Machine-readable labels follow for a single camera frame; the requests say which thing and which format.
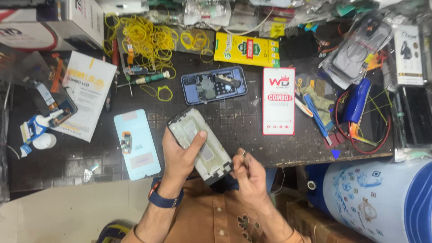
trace blue container lid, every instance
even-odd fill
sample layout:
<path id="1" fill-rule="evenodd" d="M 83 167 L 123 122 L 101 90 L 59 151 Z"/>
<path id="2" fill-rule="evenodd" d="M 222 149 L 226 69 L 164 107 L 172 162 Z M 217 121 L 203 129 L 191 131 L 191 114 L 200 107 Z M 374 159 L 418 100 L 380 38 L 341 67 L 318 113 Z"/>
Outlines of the blue container lid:
<path id="1" fill-rule="evenodd" d="M 432 162 L 421 168 L 405 198 L 405 231 L 410 243 L 432 242 Z"/>
<path id="2" fill-rule="evenodd" d="M 308 179 L 311 181 L 315 181 L 317 188 L 315 190 L 309 190 L 306 194 L 308 200 L 312 205 L 328 216 L 332 217 L 330 211 L 327 208 L 327 205 L 324 201 L 324 192 L 323 192 L 323 184 L 325 173 L 327 172 L 330 163 L 325 164 L 314 164 L 307 165 L 305 167 L 306 172 L 308 173 Z"/>

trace tiled floor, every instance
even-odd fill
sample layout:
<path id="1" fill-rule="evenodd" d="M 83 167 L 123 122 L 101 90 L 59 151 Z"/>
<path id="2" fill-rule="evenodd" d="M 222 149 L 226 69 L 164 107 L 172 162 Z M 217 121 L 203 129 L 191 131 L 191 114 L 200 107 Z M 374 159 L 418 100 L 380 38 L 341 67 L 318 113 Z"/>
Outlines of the tiled floor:
<path id="1" fill-rule="evenodd" d="M 2 243 L 90 243 L 115 219 L 138 222 L 152 179 L 51 188 L 0 207 Z"/>

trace dark workbench mat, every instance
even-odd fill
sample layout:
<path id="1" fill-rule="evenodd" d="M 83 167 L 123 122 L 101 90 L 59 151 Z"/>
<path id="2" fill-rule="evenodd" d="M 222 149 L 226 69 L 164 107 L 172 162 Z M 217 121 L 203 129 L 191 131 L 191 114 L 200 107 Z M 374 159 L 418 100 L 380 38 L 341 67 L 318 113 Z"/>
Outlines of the dark workbench mat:
<path id="1" fill-rule="evenodd" d="M 318 71 L 318 63 L 322 58 L 299 60 L 292 64 L 296 73 L 314 74 Z M 129 111 L 144 109 L 147 114 L 153 141 L 158 151 L 159 162 L 163 172 L 164 160 L 162 137 L 168 119 L 187 107 L 180 78 L 184 74 L 232 67 L 236 64 L 213 62 L 204 64 L 200 57 L 194 54 L 173 53 L 172 62 L 177 70 L 173 80 L 161 80 L 151 83 L 157 87 L 168 85 L 173 92 L 169 102 L 159 101 L 140 89 L 132 87 L 133 98 L 129 87 L 112 90 L 112 110 L 102 111 L 91 143 L 51 131 L 57 137 L 57 144 L 48 150 L 34 149 L 28 157 L 17 160 L 12 152 L 8 152 L 10 169 L 10 190 L 12 192 L 83 184 L 84 169 L 89 169 L 95 163 L 99 168 L 94 171 L 93 182 L 110 182 L 128 179 L 126 166 L 121 155 L 120 143 L 116 135 L 113 117 Z M 284 67 L 291 63 L 282 62 Z M 313 119 L 299 109 L 295 111 L 295 136 L 263 136 L 262 135 L 262 67 L 242 65 L 248 93 L 245 96 L 226 99 L 208 104 L 197 105 L 205 120 L 209 123 L 224 148 L 234 155 L 239 147 L 250 152 L 265 167 L 285 167 L 314 163 L 333 162 L 330 150 L 325 148 Z M 125 83 L 120 75 L 119 84 Z M 336 100 L 337 95 L 328 98 Z M 32 99 L 26 96 L 22 87 L 15 88 L 13 110 L 10 112 L 8 143 L 17 152 L 22 145 L 19 125 L 30 119 L 38 111 Z M 364 150 L 370 150 L 367 145 L 360 145 Z M 340 150 L 337 161 L 354 160 L 371 157 L 386 157 L 393 155 L 392 133 L 384 146 L 373 155 L 363 155 L 353 149 L 350 143 L 338 145 Z"/>

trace brown shirt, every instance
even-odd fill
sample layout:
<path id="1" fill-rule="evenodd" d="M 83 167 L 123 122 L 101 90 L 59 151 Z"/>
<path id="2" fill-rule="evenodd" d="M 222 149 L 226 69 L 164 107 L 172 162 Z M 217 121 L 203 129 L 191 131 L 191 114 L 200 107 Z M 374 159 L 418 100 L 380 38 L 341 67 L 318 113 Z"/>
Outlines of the brown shirt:
<path id="1" fill-rule="evenodd" d="M 239 191 L 213 192 L 201 178 L 186 181 L 183 191 L 184 197 L 175 210 L 166 243 L 265 241 L 256 212 L 245 206 Z M 285 242 L 310 243 L 310 239 L 294 230 Z M 131 230 L 122 243 L 141 241 Z"/>

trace adhesive glue tube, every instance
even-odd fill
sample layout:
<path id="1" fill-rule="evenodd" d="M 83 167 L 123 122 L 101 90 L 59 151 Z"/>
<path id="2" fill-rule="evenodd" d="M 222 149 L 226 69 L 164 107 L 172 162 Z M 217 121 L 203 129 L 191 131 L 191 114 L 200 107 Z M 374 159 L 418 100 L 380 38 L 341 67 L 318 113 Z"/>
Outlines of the adhesive glue tube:
<path id="1" fill-rule="evenodd" d="M 56 143 L 57 143 L 57 139 L 51 133 L 41 134 L 38 138 L 33 140 L 33 146 L 40 150 L 52 148 Z"/>
<path id="2" fill-rule="evenodd" d="M 32 149 L 29 144 L 36 138 L 40 137 L 49 128 L 49 121 L 63 114 L 63 110 L 58 110 L 51 113 L 48 117 L 42 115 L 34 115 L 29 121 L 24 122 L 21 126 L 21 135 L 24 144 L 20 147 L 21 157 L 26 157 Z"/>

